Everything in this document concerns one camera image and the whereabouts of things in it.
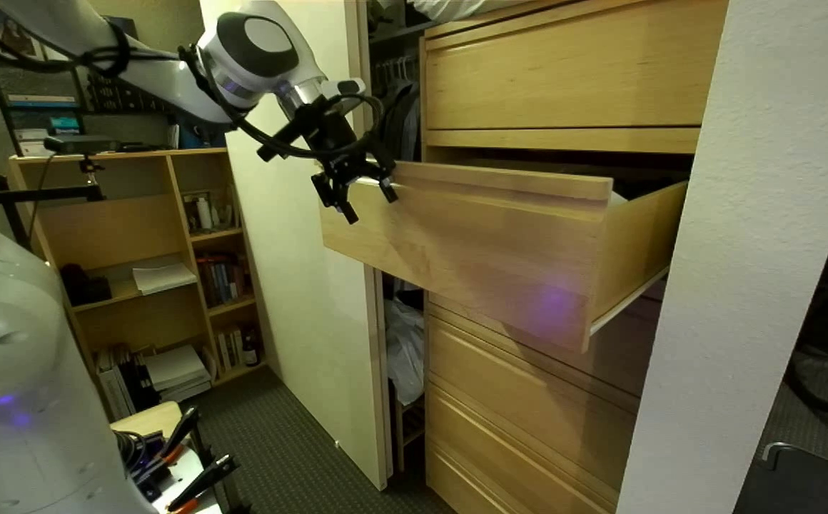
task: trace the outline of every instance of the desk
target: desk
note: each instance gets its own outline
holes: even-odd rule
[[[124,418],[108,429],[134,435],[164,431],[164,436],[170,436],[178,429],[180,418],[184,412],[178,403],[160,403],[140,413]],[[203,472],[203,459],[198,458],[194,448],[190,448],[170,472],[174,482],[153,503],[158,511],[164,511],[174,498],[180,498],[180,491]],[[203,503],[198,505],[198,514],[223,514],[223,508],[218,505],[214,495],[207,495]]]

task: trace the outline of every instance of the white robot body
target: white robot body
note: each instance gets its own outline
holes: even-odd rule
[[[156,511],[100,406],[58,275],[0,235],[0,511]]]

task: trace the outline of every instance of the wooden dresser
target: wooden dresser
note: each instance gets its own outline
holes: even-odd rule
[[[425,162],[325,245],[428,291],[428,485],[614,511],[725,0],[544,0],[424,41]]]

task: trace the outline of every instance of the cabinet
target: cabinet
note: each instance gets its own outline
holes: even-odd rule
[[[425,469],[457,511],[618,508],[722,18],[587,0],[437,25],[425,162],[398,165],[395,206],[354,186],[353,229],[323,211],[328,248],[428,291]]]
[[[11,179],[17,189],[80,186],[80,161],[11,158]],[[108,285],[100,299],[70,299],[88,371],[108,348],[156,353],[171,346],[194,346],[214,383],[253,371],[233,346],[241,336],[263,353],[260,284],[227,149],[97,154],[94,162],[106,199],[44,204],[30,214],[36,245],[54,269],[74,264]],[[208,219],[194,219],[198,198]],[[186,266],[193,281],[138,285],[131,272],[158,261]]]

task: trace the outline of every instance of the shelf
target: shelf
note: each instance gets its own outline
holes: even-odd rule
[[[227,145],[208,145],[208,149],[171,149],[170,158],[200,158],[200,154],[227,154]]]
[[[244,225],[190,235],[190,239],[198,245],[198,242],[213,242],[213,239],[230,239],[230,238],[238,238],[238,235],[244,235]]]
[[[384,47],[384,42],[395,42],[395,41],[417,37],[417,34],[424,34],[424,32],[431,29],[431,25],[435,25],[435,22],[405,25],[405,29],[400,29],[400,32],[395,32],[395,34],[373,37],[368,42],[373,42],[373,47]]]
[[[214,149],[158,149],[158,152],[100,152],[93,154],[94,162],[108,162],[108,161],[167,161],[167,158],[207,158],[207,154],[227,154],[223,145]],[[14,162],[80,162],[83,154],[54,154],[54,158],[11,158]]]
[[[260,359],[260,362],[253,366],[253,369],[248,369],[248,366],[233,369],[227,378],[214,381],[214,385],[223,385],[223,383],[241,381],[241,378],[254,375],[254,371],[260,371],[260,369],[265,369],[265,359]]]
[[[7,112],[70,112],[70,115],[80,115],[80,106],[71,104],[9,104]]]
[[[167,112],[140,109],[83,109],[86,118],[167,118]]]
[[[156,298],[156,294],[167,294],[167,291],[178,291],[178,289],[194,289],[198,285],[198,281],[194,281],[194,284],[184,284],[184,285],[164,289],[164,291],[156,291],[156,294],[140,294],[134,281],[131,281],[131,266],[140,266],[140,264],[124,264],[124,266],[111,266],[111,269],[86,272],[88,278],[106,278],[111,298],[103,299],[103,304],[71,306],[71,312],[74,315],[97,312],[97,309],[106,309],[106,306],[131,304],[131,299],[140,299],[140,298]]]
[[[51,261],[88,272],[190,251],[171,195],[51,206],[37,216],[46,235],[61,235],[51,239]]]
[[[208,318],[223,318],[230,312],[241,312],[241,309],[248,309],[248,306],[254,306],[254,298],[253,294],[234,298],[230,304],[220,304],[220,306],[208,309]]]

